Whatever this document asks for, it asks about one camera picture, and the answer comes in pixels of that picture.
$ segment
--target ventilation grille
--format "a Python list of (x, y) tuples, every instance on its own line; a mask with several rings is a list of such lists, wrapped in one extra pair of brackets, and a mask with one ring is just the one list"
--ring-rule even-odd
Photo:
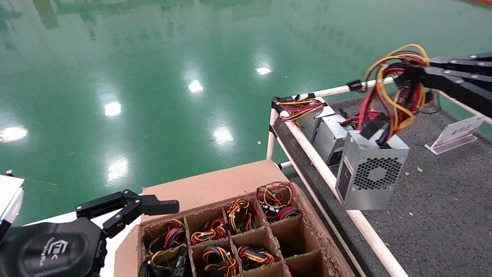
[(358, 190), (387, 189), (396, 182), (402, 166), (398, 158), (367, 159), (358, 166), (354, 184)]

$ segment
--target black connector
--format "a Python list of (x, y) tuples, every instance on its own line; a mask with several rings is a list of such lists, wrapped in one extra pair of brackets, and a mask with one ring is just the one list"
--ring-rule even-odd
[(362, 83), (359, 79), (347, 83), (347, 86), (350, 89), (350, 91), (360, 92), (360, 90), (362, 90)]
[(377, 117), (372, 119), (361, 131), (361, 136), (366, 139), (370, 139), (377, 131), (383, 128), (388, 122), (388, 116), (384, 113), (380, 113)]
[(432, 90), (429, 89), (429, 91), (426, 92), (426, 101), (425, 103), (429, 103), (430, 101), (433, 100), (433, 97), (432, 97)]

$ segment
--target wire connector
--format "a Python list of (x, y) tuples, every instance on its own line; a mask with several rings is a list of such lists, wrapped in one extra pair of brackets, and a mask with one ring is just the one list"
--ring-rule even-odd
[(388, 116), (384, 113), (380, 113), (377, 117), (372, 119), (361, 131), (361, 136), (366, 139), (370, 139), (376, 132), (383, 128), (388, 122)]
[(347, 86), (350, 89), (350, 91), (361, 92), (362, 90), (362, 83), (359, 79), (347, 83)]

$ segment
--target silver power supply unit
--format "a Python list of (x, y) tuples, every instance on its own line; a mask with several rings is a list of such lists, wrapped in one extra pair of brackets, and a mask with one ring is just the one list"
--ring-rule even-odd
[(328, 166), (340, 164), (347, 130), (353, 129), (352, 127), (340, 126), (340, 122), (344, 120), (345, 118), (339, 114), (321, 118), (318, 132), (314, 137), (314, 142), (312, 142), (312, 146)]
[(398, 181), (410, 148), (397, 136), (392, 136), (390, 148), (380, 148), (376, 140), (359, 131), (348, 131), (337, 175), (336, 189), (345, 209), (385, 209)]
[[(325, 100), (321, 97), (316, 97), (315, 99), (320, 100), (323, 103), (326, 103)], [(321, 118), (327, 115), (332, 115), (334, 114), (335, 111), (329, 106), (326, 105), (322, 109), (315, 110), (310, 114), (307, 114), (297, 120), (297, 123), (301, 125), (302, 131), (304, 133), (304, 136), (311, 142), (311, 144), (314, 141), (314, 138), (316, 137), (316, 133), (318, 131), (318, 127), (321, 124)]]

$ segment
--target bundled cable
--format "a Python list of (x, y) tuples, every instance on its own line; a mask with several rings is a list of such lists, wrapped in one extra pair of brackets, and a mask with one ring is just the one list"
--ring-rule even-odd
[(278, 212), (277, 218), (279, 220), (282, 220), (282, 219), (286, 219), (288, 217), (296, 216), (296, 215), (300, 215), (300, 214), (301, 214), (301, 211), (296, 207), (284, 207), (283, 209), (280, 210), (280, 212)]
[(225, 238), (225, 220), (222, 216), (214, 216), (207, 221), (201, 232), (195, 232), (191, 235), (191, 245), (209, 240)]
[(267, 220), (274, 222), (289, 216), (301, 214), (301, 211), (289, 207), (292, 202), (292, 189), (289, 182), (273, 182), (256, 189), (256, 202), (260, 205)]
[(271, 265), (275, 262), (275, 257), (264, 249), (253, 250), (246, 246), (238, 249), (238, 255), (243, 261), (243, 269), (254, 269), (263, 265)]
[(171, 219), (160, 229), (160, 236), (149, 244), (149, 254), (162, 255), (165, 251), (185, 243), (185, 226), (177, 220)]
[(292, 121), (299, 128), (302, 128), (297, 120), (308, 113), (321, 109), (325, 106), (323, 102), (318, 99), (304, 99), (304, 100), (287, 100), (283, 98), (274, 98), (274, 103), (281, 107), (282, 110), (285, 110), (289, 113), (288, 116), (280, 116), (282, 121)]
[(224, 277), (233, 277), (236, 275), (236, 260), (231, 256), (231, 253), (222, 247), (208, 246), (203, 250), (203, 259), (207, 263), (205, 266), (206, 272), (219, 271)]
[(188, 248), (185, 244), (181, 245), (178, 254), (171, 258), (165, 255), (154, 255), (140, 270), (140, 277), (183, 277), (190, 270), (188, 269)]
[[(407, 50), (415, 47), (419, 52)], [(379, 129), (386, 126), (377, 140), (380, 146), (387, 146), (388, 140), (410, 126), (415, 115), (425, 103), (425, 89), (420, 82), (409, 82), (398, 87), (394, 96), (390, 96), (383, 80), (386, 77), (398, 78), (407, 66), (428, 66), (429, 57), (425, 50), (417, 44), (403, 46), (376, 61), (367, 71), (365, 86), (357, 91), (367, 91), (367, 81), (375, 73), (376, 85), (364, 98), (358, 119), (361, 135), (369, 139)], [(375, 103), (380, 102), (383, 110), (375, 110)]]
[(253, 214), (248, 210), (249, 202), (245, 199), (234, 201), (226, 214), (233, 235), (253, 229)]

